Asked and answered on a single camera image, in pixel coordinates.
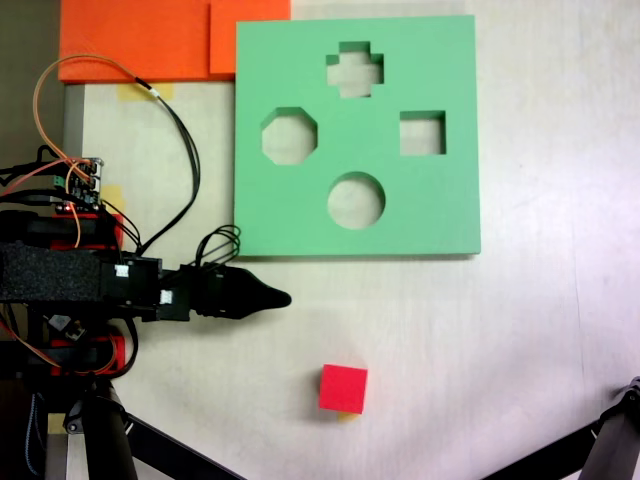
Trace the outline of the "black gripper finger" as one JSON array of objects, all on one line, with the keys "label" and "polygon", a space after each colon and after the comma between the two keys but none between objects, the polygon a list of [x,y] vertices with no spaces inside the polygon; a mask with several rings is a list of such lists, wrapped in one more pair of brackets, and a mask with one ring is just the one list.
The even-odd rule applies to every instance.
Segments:
[{"label": "black gripper finger", "polygon": [[286,308],[290,304],[291,299],[234,303],[232,306],[227,308],[227,318],[232,320],[242,320],[255,313]]},{"label": "black gripper finger", "polygon": [[229,267],[227,269],[227,290],[234,298],[291,298],[287,292],[267,285],[249,270],[236,267]]}]

